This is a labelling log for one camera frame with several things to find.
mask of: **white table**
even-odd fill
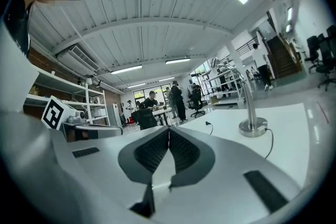
[[[273,149],[268,160],[293,178],[303,188],[309,159],[309,130],[303,104],[257,109],[257,116],[266,118],[274,133]],[[201,118],[185,123],[181,128],[191,129],[243,144],[266,157],[271,147],[271,132],[248,138],[239,133],[239,123],[247,118],[244,110],[215,110]]]
[[[172,108],[159,109],[159,110],[153,111],[153,116],[159,116],[161,118],[161,115],[163,114],[164,122],[166,123],[166,125],[168,125],[166,113],[170,111],[172,111]]]

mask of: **air conditioning unit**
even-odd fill
[[[99,70],[99,66],[78,45],[62,51],[56,58],[63,65],[82,76],[94,75]]]

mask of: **staircase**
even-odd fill
[[[267,41],[278,74],[278,79],[298,73],[298,67],[278,36]]]

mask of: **corrugated metal ceiling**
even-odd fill
[[[133,18],[179,18],[217,26],[221,31],[175,23],[127,25],[95,31],[79,45],[101,69],[113,69],[130,63],[170,57],[207,57],[246,16],[265,0],[249,0],[242,5],[237,0],[82,0],[63,6],[78,32],[99,28],[110,22]],[[59,6],[36,4],[29,25],[30,33],[48,51],[76,35]],[[190,61],[179,67],[149,66],[125,73],[120,78],[131,83],[164,73],[188,71],[197,63]],[[104,75],[111,85],[120,84],[113,75]]]

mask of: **black office chair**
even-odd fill
[[[327,28],[327,34],[329,38],[336,37],[336,26],[331,25]]]
[[[188,103],[189,103],[189,108],[190,109],[195,109],[196,110],[196,112],[191,114],[190,117],[192,117],[193,115],[195,115],[195,117],[196,117],[198,114],[205,115],[204,110],[200,111],[200,109],[203,107],[202,100],[201,100],[200,89],[194,89],[193,90],[191,100],[188,101]]]
[[[305,62],[311,61],[313,64],[311,67],[309,67],[309,73],[312,68],[317,68],[320,66],[319,63],[319,53],[317,52],[319,49],[319,40],[316,36],[312,36],[307,39],[307,44],[309,48],[309,58],[305,59]]]
[[[318,88],[321,87],[321,85],[325,84],[325,90],[328,90],[328,85],[330,83],[336,83],[336,79],[329,78],[330,73],[335,69],[336,61],[335,58],[331,55],[331,50],[329,48],[329,41],[325,38],[320,43],[320,50],[322,54],[322,62],[323,65],[316,67],[316,72],[318,73],[324,73],[326,76],[326,79],[318,85]]]
[[[336,26],[332,25],[327,29],[328,37],[329,37],[329,47],[331,52],[336,58]]]
[[[157,126],[157,121],[149,109],[134,111],[132,115],[139,123],[140,129],[145,130]]]

